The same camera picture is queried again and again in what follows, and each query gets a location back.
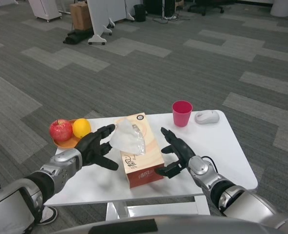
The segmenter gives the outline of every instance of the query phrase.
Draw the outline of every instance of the plate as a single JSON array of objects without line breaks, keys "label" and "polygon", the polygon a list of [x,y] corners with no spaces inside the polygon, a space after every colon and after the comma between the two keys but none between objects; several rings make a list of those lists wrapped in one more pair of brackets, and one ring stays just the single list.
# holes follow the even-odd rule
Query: plate
[{"label": "plate", "polygon": [[[71,126],[73,126],[75,121],[76,121],[76,119],[69,120],[69,122],[71,123]],[[81,140],[80,138],[76,137],[72,133],[72,137],[69,140],[67,140],[67,141],[56,141],[56,140],[53,139],[53,142],[54,142],[54,144],[56,144],[60,148],[72,149],[72,148],[74,148],[77,145],[77,143],[80,140]]]}]

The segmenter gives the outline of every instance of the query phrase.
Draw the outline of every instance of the apple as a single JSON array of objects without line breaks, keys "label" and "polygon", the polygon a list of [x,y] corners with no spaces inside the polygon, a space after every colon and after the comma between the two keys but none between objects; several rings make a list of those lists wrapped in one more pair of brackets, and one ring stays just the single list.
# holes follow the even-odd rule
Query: apple
[{"label": "apple", "polygon": [[56,141],[67,141],[72,136],[72,125],[65,119],[55,120],[50,126],[50,135]]}]

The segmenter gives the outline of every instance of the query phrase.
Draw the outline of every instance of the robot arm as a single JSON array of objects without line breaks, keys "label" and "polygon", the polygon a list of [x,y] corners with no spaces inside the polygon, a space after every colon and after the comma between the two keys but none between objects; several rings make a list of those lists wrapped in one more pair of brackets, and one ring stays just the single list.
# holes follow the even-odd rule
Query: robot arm
[{"label": "robot arm", "polygon": [[171,131],[161,128],[169,146],[161,150],[164,154],[175,153],[177,162],[156,169],[156,173],[169,178],[187,168],[195,183],[209,194],[219,211],[230,218],[260,223],[288,234],[288,214],[280,214],[264,198],[235,185],[219,173],[213,165],[197,156],[193,150]]},{"label": "robot arm", "polygon": [[0,233],[30,232],[42,205],[59,193],[82,166],[97,164],[117,170],[118,164],[104,157],[111,146],[108,142],[100,144],[114,129],[112,124],[88,134],[74,149],[53,156],[39,171],[0,189]]}]

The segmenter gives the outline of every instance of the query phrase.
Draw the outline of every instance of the gray carpet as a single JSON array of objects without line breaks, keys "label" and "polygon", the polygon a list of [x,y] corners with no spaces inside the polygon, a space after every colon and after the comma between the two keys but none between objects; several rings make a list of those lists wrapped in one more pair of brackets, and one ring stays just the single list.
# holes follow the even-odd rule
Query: gray carpet
[{"label": "gray carpet", "polygon": [[[55,153],[58,118],[167,113],[179,99],[223,111],[259,181],[288,212],[288,18],[231,5],[223,15],[181,12],[160,24],[117,24],[105,46],[62,43],[71,18],[35,19],[28,2],[0,9],[0,181],[37,170]],[[191,201],[143,200],[136,204]],[[218,214],[211,205],[211,213]],[[106,204],[58,207],[35,233],[105,219]]]}]

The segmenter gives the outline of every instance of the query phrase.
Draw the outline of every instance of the person's foot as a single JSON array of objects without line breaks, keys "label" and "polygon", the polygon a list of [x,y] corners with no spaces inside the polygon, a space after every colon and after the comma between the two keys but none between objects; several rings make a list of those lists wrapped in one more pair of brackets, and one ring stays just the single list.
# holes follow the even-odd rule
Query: person's foot
[{"label": "person's foot", "polygon": [[54,222],[57,218],[57,214],[56,208],[45,206],[42,211],[42,219],[37,223],[37,225],[46,225]]}]

